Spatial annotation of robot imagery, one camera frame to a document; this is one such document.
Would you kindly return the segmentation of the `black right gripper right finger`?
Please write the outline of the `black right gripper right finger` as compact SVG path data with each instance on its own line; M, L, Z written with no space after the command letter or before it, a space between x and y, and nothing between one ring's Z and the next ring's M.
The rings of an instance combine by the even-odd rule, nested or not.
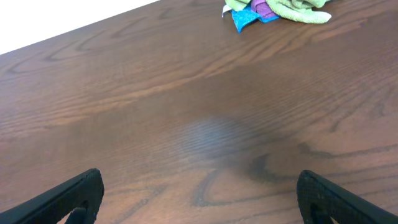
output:
M310 171L298 178L297 201L305 224L395 224L397 216Z

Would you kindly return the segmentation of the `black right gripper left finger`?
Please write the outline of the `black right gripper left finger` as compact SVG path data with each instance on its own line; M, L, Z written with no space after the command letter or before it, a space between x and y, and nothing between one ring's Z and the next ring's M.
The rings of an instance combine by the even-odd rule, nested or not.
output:
M87 171L1 213L1 223L94 223L104 195L98 169Z

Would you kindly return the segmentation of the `green cloth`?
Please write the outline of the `green cloth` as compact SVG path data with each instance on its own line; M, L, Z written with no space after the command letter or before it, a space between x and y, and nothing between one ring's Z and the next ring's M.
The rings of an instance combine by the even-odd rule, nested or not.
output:
M266 0L269 7L279 16L295 22L308 24L324 24L331 19L331 14L314 11L321 8L328 0ZM242 11L251 7L250 0L225 0L225 6L231 10Z

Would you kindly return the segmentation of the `blue cloth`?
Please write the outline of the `blue cloth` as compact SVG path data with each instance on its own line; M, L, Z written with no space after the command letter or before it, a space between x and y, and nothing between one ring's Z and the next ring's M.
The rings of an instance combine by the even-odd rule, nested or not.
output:
M260 21L262 23L268 23L279 18L271 9L266 7L265 11L260 10L253 11L250 6L245 7L242 11L231 11L232 19L238 33L253 22Z

